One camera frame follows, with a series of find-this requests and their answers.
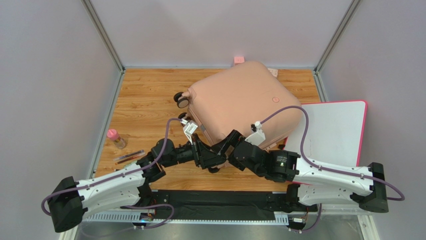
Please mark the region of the pink suitcase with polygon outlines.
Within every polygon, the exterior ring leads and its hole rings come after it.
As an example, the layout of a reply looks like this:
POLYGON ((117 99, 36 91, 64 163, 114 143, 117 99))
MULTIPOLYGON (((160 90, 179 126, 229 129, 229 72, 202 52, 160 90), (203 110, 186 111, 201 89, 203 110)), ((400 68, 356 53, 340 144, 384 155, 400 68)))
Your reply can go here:
POLYGON ((201 79, 174 95, 176 105, 187 109, 212 146, 232 130, 249 143, 268 150, 298 126, 300 101, 258 61, 247 61, 201 79))

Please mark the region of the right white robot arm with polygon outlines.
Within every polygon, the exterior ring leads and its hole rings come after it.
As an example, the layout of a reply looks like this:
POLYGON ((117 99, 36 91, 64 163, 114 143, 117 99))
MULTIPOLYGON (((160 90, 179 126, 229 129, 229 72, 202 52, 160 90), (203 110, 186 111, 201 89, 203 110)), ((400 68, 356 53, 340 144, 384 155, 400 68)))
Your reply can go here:
POLYGON ((236 130, 211 149, 241 171, 248 169, 276 183, 290 182, 285 201, 291 205, 354 204, 372 213, 389 211, 380 163, 345 167, 309 159, 301 152, 263 150, 236 130))

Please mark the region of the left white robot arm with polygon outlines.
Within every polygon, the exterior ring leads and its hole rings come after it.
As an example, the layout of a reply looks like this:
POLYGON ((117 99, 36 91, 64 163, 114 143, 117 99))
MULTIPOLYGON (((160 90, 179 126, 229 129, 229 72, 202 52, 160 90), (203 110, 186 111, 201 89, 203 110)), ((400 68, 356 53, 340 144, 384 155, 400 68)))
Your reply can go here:
POLYGON ((62 233, 100 212, 148 207, 152 203, 149 184, 164 177, 166 167, 194 161, 196 166, 210 170, 227 160, 231 146, 228 137, 209 146, 193 134, 179 147, 163 138, 144 157, 121 170, 90 179, 62 179, 42 201, 41 208, 51 217, 54 231, 62 233))

